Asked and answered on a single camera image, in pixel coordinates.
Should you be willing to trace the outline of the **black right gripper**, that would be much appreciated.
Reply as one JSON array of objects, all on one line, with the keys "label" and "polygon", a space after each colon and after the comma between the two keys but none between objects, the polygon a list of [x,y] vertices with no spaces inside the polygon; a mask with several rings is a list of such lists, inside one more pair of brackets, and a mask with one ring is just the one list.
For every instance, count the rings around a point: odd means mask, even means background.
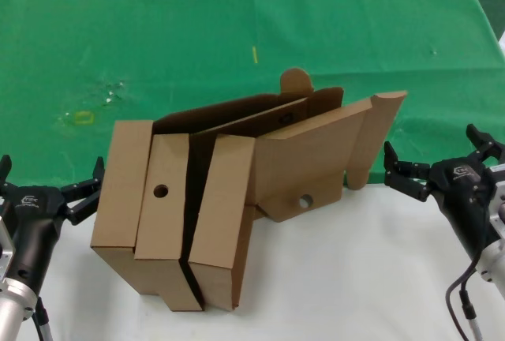
[{"label": "black right gripper", "polygon": [[495,182],[481,162],[500,161],[500,142],[474,124],[466,136],[475,147],[469,157],[427,163],[400,161],[389,141],[383,145],[384,184],[413,199],[426,202],[431,193],[469,258],[497,241],[499,236],[488,219]]}]

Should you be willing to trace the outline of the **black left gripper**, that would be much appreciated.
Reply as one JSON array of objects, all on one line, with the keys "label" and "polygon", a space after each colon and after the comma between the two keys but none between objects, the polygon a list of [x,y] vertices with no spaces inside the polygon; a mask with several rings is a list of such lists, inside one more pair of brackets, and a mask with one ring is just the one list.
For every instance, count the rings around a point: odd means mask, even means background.
[{"label": "black left gripper", "polygon": [[[105,164],[103,157],[98,157],[90,179],[64,186],[61,191],[50,186],[7,185],[11,168],[10,156],[4,155],[0,162],[1,196],[14,217],[8,228],[13,231],[15,248],[6,276],[40,292],[65,217],[76,226],[96,213]],[[66,203],[76,200],[78,204],[66,209]]]}]

